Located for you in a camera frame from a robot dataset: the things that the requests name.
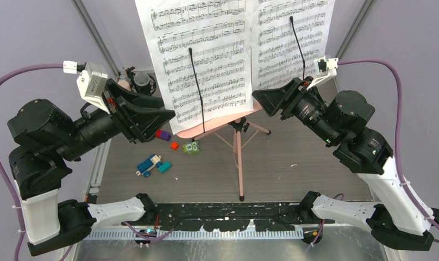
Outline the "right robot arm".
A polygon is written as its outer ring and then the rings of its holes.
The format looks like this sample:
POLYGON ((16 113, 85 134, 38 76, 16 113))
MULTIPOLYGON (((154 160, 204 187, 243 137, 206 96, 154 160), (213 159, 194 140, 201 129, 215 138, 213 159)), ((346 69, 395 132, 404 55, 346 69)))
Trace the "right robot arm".
POLYGON ((430 250, 431 224, 413 204, 399 179, 393 149, 377 131, 367 127, 375 109, 357 91, 339 92, 325 104, 316 87, 295 78, 278 89, 256 90, 253 97, 268 116, 296 117, 352 173, 378 196, 378 202, 350 203, 308 192, 299 216, 306 223, 317 219, 341 221, 369 232, 383 245, 406 251, 430 250))

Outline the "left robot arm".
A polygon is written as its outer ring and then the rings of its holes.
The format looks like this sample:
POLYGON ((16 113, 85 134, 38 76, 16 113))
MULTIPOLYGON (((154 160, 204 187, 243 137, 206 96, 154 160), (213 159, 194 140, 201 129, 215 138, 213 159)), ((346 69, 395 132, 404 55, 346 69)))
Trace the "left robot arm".
POLYGON ((156 217, 147 194, 107 204, 59 202, 61 181, 72 172, 67 162, 80 161, 118 134, 133 143, 151 141, 175 117, 161 98, 126 90, 113 79, 78 79, 77 85, 95 111, 81 110, 81 118, 72 120, 51 101, 38 99, 8 121, 18 144, 9 163, 32 256, 78 243, 96 228, 125 221, 150 225, 156 217))

